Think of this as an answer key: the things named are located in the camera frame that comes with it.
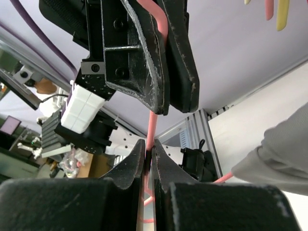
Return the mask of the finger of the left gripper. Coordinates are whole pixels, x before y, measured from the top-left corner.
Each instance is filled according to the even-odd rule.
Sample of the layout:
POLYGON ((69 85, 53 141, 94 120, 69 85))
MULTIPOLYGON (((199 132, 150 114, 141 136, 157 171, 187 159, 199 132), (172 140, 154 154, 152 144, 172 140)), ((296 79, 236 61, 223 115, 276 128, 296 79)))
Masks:
POLYGON ((168 21, 166 58, 170 81, 170 104, 182 113, 199 106, 199 76, 189 41, 186 0, 160 0, 168 21))

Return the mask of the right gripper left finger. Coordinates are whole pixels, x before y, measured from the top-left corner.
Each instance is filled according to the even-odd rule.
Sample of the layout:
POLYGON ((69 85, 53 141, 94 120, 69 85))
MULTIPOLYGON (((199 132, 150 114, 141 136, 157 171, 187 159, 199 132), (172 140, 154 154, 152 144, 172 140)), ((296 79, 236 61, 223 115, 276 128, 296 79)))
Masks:
POLYGON ((0 186, 3 231, 141 231, 145 142, 99 178, 14 179, 0 186))

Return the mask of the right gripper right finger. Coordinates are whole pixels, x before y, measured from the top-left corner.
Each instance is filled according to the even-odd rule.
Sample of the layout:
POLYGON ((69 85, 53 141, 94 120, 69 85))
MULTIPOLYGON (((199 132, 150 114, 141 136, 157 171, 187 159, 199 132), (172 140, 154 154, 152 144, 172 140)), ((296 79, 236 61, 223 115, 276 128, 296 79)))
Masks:
POLYGON ((276 187, 202 183, 181 169, 160 141, 152 149, 157 231, 298 231, 289 201, 276 187))

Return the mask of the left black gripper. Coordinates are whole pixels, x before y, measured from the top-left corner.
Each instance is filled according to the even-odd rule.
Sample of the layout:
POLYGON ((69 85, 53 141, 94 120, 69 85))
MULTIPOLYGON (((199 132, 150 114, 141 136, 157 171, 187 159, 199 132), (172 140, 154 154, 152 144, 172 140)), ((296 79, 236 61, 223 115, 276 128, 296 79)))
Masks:
POLYGON ((154 92, 154 68, 150 71, 146 64, 145 45, 159 76, 168 74, 165 52, 165 57, 158 56, 152 30, 156 22, 147 20, 147 12, 135 0, 40 0, 39 10, 87 49, 89 60, 104 59, 107 86, 142 104, 146 98, 149 102, 145 93, 154 92))

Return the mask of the pink wire hanger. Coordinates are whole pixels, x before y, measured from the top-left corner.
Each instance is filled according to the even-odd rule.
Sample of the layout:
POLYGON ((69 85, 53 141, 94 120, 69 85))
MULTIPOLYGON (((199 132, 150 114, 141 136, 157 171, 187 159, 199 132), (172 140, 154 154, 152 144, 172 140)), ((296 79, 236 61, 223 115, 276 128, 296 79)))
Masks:
MULTIPOLYGON (((149 19, 147 19, 150 23, 153 23, 153 19, 155 19, 157 22, 154 24, 153 33, 154 38, 156 39, 155 42, 157 43, 156 46, 158 47, 158 53, 159 57, 164 55, 165 52, 165 43, 168 37, 168 10, 167 10, 167 3, 164 3, 164 0, 159 0, 158 5, 153 0, 137 0, 138 4, 144 8, 143 11, 147 12, 146 16, 148 16, 149 19)), ((188 21, 189 21, 189 15, 187 13, 187 0, 181 0, 179 2, 176 1, 176 6, 179 7, 181 10, 181 13, 183 13, 183 25, 181 24, 184 29, 184 35, 186 36, 186 39, 188 41, 188 21)), ((150 114, 149 119, 149 134, 148 141, 150 143, 154 142, 154 133, 156 128, 156 122, 157 122, 157 114, 163 114, 167 113, 168 107, 169 107, 169 77, 168 74, 162 74, 162 77, 159 76, 159 74, 156 71, 156 67, 154 67, 152 58, 148 58, 148 48, 147 45, 145 45, 145 55, 146 55, 146 64, 150 65, 150 71, 154 68, 154 77, 151 77, 151 86, 150 90, 154 89, 154 92, 151 93, 145 93, 145 96, 149 96, 149 102, 146 98, 146 100, 143 100, 144 104, 152 111, 150 114)), ((191 150, 191 149, 184 149, 184 151, 191 151, 191 152, 197 152, 200 153, 202 156, 205 155, 205 158, 207 159, 207 163, 204 162, 202 166, 204 166, 204 169, 208 169, 209 173, 213 175, 213 177, 216 177, 216 183, 217 182, 223 182, 226 181, 222 180, 224 177, 222 177, 222 172, 219 164, 219 160, 217 157, 217 153, 214 147, 214 143, 212 142, 212 136, 209 131, 209 128, 206 128, 206 131, 209 133, 206 133, 209 135, 210 140, 206 140, 208 151, 203 152, 202 150, 191 150)), ((175 184, 186 184, 186 188, 188 187, 188 184, 197 184, 200 183, 197 180, 194 180, 191 176, 189 176, 188 173, 186 173, 182 168, 176 165, 175 161, 171 160, 171 157, 167 156, 166 151, 163 150, 162 144, 156 140, 156 147, 154 144, 154 149, 152 151, 143 151, 140 150, 138 154, 140 154, 140 157, 138 159, 138 171, 141 170, 142 164, 142 177, 144 178, 144 190, 151 195, 152 197, 149 198, 152 199, 154 203, 154 215, 155 217, 151 220, 142 220, 143 215, 141 215, 141 218, 138 218, 138 222, 140 223, 154 223, 154 227, 158 231, 169 231, 169 226, 171 228, 175 227, 175 224, 178 224, 179 221, 176 221, 177 218, 179 218, 179 212, 177 203, 175 202, 175 205, 173 205, 173 199, 176 199, 176 197, 172 197, 172 194, 175 192, 175 184), (151 160, 153 161, 152 164, 152 171, 153 171, 153 179, 154 179, 154 191, 147 191, 147 182, 149 179, 149 169, 151 165, 151 160), (173 218, 173 210, 175 209, 176 216, 173 218)))

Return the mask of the grey trousers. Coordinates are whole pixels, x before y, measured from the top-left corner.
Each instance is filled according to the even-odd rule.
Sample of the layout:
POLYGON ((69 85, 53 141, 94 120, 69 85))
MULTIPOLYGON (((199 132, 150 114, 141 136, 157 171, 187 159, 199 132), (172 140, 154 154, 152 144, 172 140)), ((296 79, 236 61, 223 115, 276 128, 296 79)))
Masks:
POLYGON ((234 177, 280 190, 308 193, 308 106, 264 132, 261 144, 237 163, 234 177))

